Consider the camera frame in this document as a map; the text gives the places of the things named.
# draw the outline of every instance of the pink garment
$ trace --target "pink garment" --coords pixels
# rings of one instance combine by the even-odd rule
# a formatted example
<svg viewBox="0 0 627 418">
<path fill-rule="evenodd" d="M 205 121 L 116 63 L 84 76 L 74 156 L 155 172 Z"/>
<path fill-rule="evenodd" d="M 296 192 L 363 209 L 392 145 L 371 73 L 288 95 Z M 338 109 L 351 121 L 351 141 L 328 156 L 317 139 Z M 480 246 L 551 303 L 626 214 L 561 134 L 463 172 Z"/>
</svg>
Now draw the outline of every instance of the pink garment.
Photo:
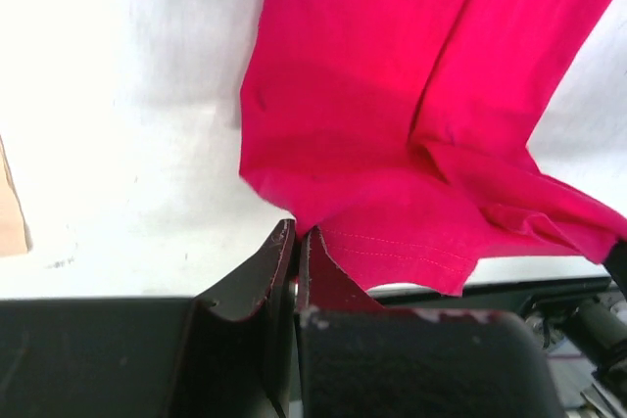
<svg viewBox="0 0 627 418">
<path fill-rule="evenodd" d="M 265 0 L 241 175 L 365 289 L 460 294 L 483 256 L 602 262 L 627 220 L 525 146 L 609 1 Z"/>
</svg>

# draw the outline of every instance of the brown paper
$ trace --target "brown paper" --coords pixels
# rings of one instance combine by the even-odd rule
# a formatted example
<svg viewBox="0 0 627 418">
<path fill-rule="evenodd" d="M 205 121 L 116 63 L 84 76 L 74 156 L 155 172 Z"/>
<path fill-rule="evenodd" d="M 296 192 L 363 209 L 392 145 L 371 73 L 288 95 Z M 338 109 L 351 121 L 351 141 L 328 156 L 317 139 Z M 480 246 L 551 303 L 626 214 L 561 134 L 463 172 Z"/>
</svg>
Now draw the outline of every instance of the brown paper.
<svg viewBox="0 0 627 418">
<path fill-rule="evenodd" d="M 24 217 L 1 140 L 0 154 L 4 168 L 0 177 L 0 256 L 22 255 L 28 252 Z"/>
</svg>

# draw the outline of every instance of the folded fabric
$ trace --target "folded fabric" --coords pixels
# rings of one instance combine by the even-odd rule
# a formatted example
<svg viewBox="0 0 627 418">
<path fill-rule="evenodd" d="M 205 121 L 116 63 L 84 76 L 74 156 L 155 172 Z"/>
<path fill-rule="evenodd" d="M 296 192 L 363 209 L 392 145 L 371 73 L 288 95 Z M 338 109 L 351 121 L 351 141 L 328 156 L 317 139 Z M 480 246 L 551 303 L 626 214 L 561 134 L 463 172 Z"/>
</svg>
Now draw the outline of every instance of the folded fabric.
<svg viewBox="0 0 627 418">
<path fill-rule="evenodd" d="M 603 261 L 627 220 L 526 142 L 610 0 L 265 0 L 240 173 L 363 288 L 459 294 L 477 259 Z"/>
</svg>

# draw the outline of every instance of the white table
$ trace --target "white table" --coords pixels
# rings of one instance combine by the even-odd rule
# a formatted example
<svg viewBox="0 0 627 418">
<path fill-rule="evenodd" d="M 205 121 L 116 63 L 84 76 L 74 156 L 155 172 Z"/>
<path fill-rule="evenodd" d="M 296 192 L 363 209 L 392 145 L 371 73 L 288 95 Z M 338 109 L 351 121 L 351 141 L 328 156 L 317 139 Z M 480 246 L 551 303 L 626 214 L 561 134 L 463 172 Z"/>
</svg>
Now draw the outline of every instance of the white table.
<svg viewBox="0 0 627 418">
<path fill-rule="evenodd" d="M 0 0 L 0 135 L 32 250 L 0 299 L 195 295 L 285 212 L 239 180 L 237 90 L 261 0 Z M 627 213 L 627 0 L 582 48 L 530 147 Z M 471 283 L 601 275 L 482 260 Z"/>
</svg>

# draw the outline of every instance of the stitched seam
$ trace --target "stitched seam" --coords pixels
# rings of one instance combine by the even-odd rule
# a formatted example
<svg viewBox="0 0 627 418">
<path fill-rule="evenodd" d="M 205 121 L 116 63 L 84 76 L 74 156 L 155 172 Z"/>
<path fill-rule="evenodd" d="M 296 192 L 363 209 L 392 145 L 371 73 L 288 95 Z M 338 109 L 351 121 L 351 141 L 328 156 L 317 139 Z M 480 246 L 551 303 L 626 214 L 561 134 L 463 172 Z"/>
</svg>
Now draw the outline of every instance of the stitched seam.
<svg viewBox="0 0 627 418">
<path fill-rule="evenodd" d="M 440 268 L 443 269 L 447 269 L 449 271 L 452 271 L 454 273 L 457 274 L 461 274 L 462 271 L 460 269 L 455 269 L 455 268 L 451 268 L 450 266 L 446 266 L 444 264 L 438 263 L 437 261 L 433 261 L 432 259 L 429 258 L 423 258 L 422 256 L 403 256 L 403 255 L 394 255 L 394 254 L 376 254 L 374 252 L 360 252 L 359 250 L 353 250 L 353 249 L 347 249 L 346 247 L 340 247 L 338 245 L 330 245 L 330 244 L 326 244 L 327 247 L 332 248 L 332 249 L 339 249 L 339 250 L 345 250 L 346 252 L 352 252 L 354 254 L 359 254 L 359 255 L 373 255 L 373 256 L 390 256 L 393 258 L 401 258 L 401 259 L 419 259 L 421 261 L 426 261 L 427 263 L 431 263 L 435 266 L 438 266 Z"/>
<path fill-rule="evenodd" d="M 331 229 L 322 229 L 322 232 L 328 232 L 330 234 L 343 235 L 345 237 L 355 237 L 356 239 L 372 240 L 374 242 L 385 242 L 385 243 L 392 244 L 392 245 L 401 245 L 401 246 L 406 246 L 406 247 L 416 247 L 416 248 L 419 248 L 419 249 L 429 249 L 429 250 L 433 250 L 434 252 L 440 252 L 442 254 L 445 254 L 445 255 L 448 255 L 448 256 L 452 256 L 453 258 L 457 258 L 457 259 L 460 259 L 462 261 L 470 261 L 470 262 L 472 262 L 472 259 L 470 259 L 470 258 L 468 258 L 466 256 L 460 256 L 460 255 L 452 254 L 451 252 L 447 252 L 446 250 L 436 249 L 435 247 L 429 247 L 428 245 L 409 244 L 407 242 L 395 242 L 393 240 L 377 239 L 376 237 L 368 237 L 368 236 L 359 235 L 359 234 L 348 234 L 346 232 L 340 232 L 338 230 L 331 230 Z"/>
</svg>

